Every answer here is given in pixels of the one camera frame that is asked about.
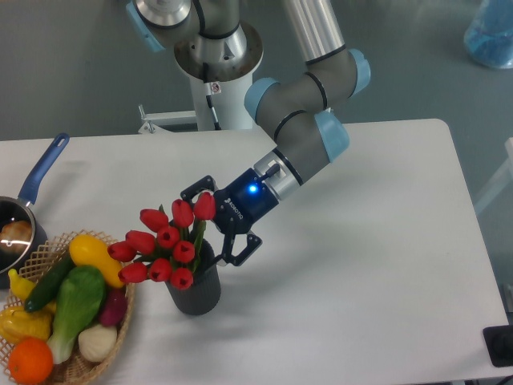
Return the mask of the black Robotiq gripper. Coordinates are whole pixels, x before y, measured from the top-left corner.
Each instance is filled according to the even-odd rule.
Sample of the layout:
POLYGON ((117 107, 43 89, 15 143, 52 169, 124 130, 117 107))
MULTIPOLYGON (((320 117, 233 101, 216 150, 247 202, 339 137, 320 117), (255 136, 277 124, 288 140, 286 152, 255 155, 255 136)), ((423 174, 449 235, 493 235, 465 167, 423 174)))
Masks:
POLYGON ((180 193, 180 198, 194 205, 201 193, 209 192, 216 203, 213 222, 224 234, 221 252, 215 256, 214 264, 241 266, 262 245, 262 239, 252 226, 278 205, 278 199, 261 180, 253 168, 247 169, 232 183, 219 189, 215 179, 204 176, 180 193), (245 233, 245 247, 232 253, 237 234, 245 233))

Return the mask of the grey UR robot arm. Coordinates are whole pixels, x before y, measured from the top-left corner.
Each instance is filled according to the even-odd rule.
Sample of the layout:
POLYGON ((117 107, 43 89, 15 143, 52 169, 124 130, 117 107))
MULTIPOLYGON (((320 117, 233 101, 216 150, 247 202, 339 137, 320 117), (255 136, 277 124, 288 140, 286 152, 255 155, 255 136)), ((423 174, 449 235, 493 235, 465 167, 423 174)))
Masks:
POLYGON ((263 57, 261 37, 240 18, 237 1, 130 1, 127 12, 154 51, 172 50, 188 77, 194 110, 143 115, 145 124, 191 120, 201 131, 262 128, 274 149, 226 188, 210 177, 183 191, 190 201, 214 191, 214 224, 224 235, 217 261, 241 265, 261 245, 252 226, 332 163, 349 145, 331 113, 370 82, 370 65, 345 46, 328 1, 286 1, 306 71, 282 84, 254 80, 263 57))

